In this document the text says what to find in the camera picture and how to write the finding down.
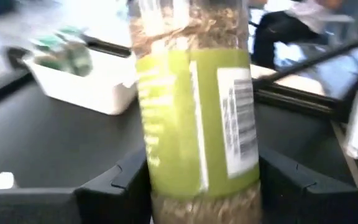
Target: floor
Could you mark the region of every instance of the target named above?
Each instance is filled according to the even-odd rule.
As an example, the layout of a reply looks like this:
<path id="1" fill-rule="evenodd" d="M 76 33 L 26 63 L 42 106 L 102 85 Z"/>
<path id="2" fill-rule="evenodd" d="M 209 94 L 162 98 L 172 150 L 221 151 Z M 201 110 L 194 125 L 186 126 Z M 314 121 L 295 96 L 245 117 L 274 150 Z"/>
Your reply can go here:
<path id="1" fill-rule="evenodd" d="M 265 5 L 265 11 L 285 10 L 291 5 L 290 0 L 271 0 Z M 115 36 L 112 20 L 117 13 L 112 9 L 122 6 L 122 1 L 93 0 L 93 4 L 76 0 L 21 0 L 17 12 L 0 16 L 0 78 L 9 75 L 10 68 L 1 56 L 1 49 L 8 45 L 21 47 L 30 46 L 30 39 L 54 30 L 63 24 L 77 24 L 98 27 L 99 30 L 110 30 L 110 36 Z M 258 22 L 264 11 L 252 10 L 252 20 Z M 249 47 L 252 51 L 253 39 Z M 358 59 L 358 49 L 352 52 Z M 305 59 L 301 48 L 297 45 L 277 44 L 277 63 L 286 58 L 294 61 Z M 329 96 L 340 98 L 357 78 L 358 65 L 348 56 L 341 56 L 329 62 L 318 65 L 299 75 L 313 78 L 323 84 Z"/>

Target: white container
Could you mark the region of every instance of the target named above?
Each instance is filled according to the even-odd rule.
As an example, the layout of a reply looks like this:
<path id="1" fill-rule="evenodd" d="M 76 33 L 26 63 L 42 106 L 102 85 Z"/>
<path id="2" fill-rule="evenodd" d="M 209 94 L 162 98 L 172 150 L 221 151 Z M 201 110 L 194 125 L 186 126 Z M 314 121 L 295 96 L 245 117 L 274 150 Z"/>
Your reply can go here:
<path id="1" fill-rule="evenodd" d="M 47 96 L 104 114 L 123 113 L 137 95 L 135 58 L 90 54 L 93 70 L 85 77 L 38 65 L 33 58 L 24 62 Z"/>

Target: plastic bottle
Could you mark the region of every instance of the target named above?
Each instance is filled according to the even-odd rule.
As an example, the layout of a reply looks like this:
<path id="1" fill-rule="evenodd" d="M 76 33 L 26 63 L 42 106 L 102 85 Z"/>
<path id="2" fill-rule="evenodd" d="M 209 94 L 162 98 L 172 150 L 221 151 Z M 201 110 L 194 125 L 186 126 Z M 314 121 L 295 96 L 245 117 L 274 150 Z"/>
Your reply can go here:
<path id="1" fill-rule="evenodd" d="M 81 35 L 80 29 L 71 26 L 64 27 L 57 32 L 57 36 L 65 41 L 65 48 L 75 74 L 84 77 L 92 71 L 93 66 L 90 52 Z"/>
<path id="2" fill-rule="evenodd" d="M 34 62 L 62 72 L 73 73 L 64 43 L 57 37 L 42 37 L 32 42 L 35 50 Z"/>
<path id="3" fill-rule="evenodd" d="M 259 224 L 247 1 L 133 0 L 154 222 Z"/>

